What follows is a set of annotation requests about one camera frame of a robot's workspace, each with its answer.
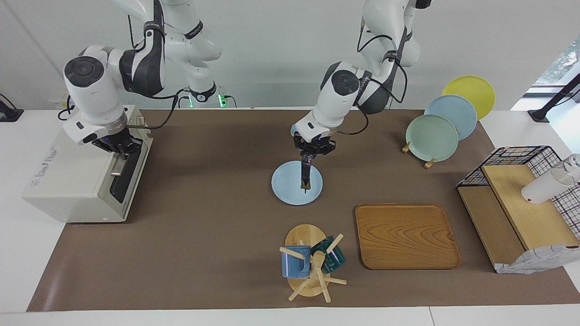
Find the white wall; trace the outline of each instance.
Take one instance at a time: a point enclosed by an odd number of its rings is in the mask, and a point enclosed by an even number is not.
[[[346,60],[364,67],[356,53],[363,3],[195,2],[205,26],[224,44],[222,58],[210,63],[215,78],[240,106],[313,105],[330,64]],[[403,106],[424,108],[452,79],[475,74],[493,84],[495,108],[509,110],[578,35],[579,13],[577,0],[433,1],[416,15],[422,57],[407,69]],[[0,92],[24,108],[49,107],[48,100],[65,91],[57,69],[87,45],[130,47],[126,16],[103,0],[0,0],[0,42]],[[164,93],[186,85],[168,66]],[[169,106],[122,98],[140,107]]]

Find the wire basket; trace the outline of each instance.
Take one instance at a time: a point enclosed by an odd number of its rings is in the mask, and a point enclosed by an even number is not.
[[[489,186],[482,167],[487,165],[527,165],[537,178],[558,164],[561,158],[550,146],[502,147],[493,151],[483,163],[458,185]],[[577,239],[580,240],[580,183],[552,198],[552,202]]]

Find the blue plate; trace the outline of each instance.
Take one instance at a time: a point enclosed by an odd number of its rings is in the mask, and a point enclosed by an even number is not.
[[[322,192],[322,176],[314,166],[310,168],[310,190],[300,188],[302,162],[290,161],[280,165],[272,176],[272,190],[281,201],[290,205],[306,205]]]
[[[467,138],[475,130],[477,113],[473,105],[458,95],[443,95],[431,102],[425,114],[443,117],[457,129],[459,140]]]

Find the window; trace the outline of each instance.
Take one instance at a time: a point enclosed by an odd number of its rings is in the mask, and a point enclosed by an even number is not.
[[[552,63],[532,87],[562,86],[580,73],[580,35]]]

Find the round wooden base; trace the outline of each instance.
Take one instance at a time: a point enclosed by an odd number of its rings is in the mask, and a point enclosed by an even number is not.
[[[301,224],[290,230],[288,235],[286,235],[286,240],[284,245],[309,245],[313,246],[320,241],[324,240],[326,235],[322,230],[312,224]],[[315,273],[313,270],[310,271],[311,277]],[[306,278],[289,278],[288,284],[293,291],[295,291],[302,282],[306,281]],[[303,288],[298,294],[302,296],[317,296],[322,293],[322,287],[318,280],[311,282],[305,288]]]

